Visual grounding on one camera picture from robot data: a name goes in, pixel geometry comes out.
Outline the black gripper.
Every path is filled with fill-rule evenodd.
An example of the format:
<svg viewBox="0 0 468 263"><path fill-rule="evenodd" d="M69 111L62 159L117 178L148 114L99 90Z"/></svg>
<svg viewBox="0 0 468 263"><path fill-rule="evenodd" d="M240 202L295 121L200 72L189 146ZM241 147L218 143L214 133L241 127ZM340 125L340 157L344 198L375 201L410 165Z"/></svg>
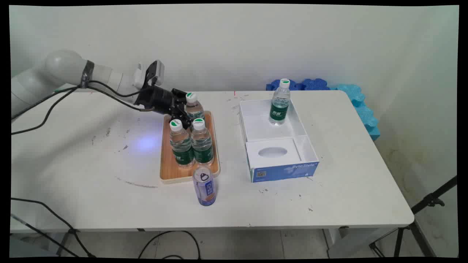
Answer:
<svg viewBox="0 0 468 263"><path fill-rule="evenodd" d="M143 106L145 109L151 109L159 114L169 114L173 121L181 121L184 129L192 125L192 120L185 111L185 106L174 106L176 104L186 105L186 95L188 93L173 88L171 91L160 88L157 85L144 85L138 94L134 105Z"/></svg>

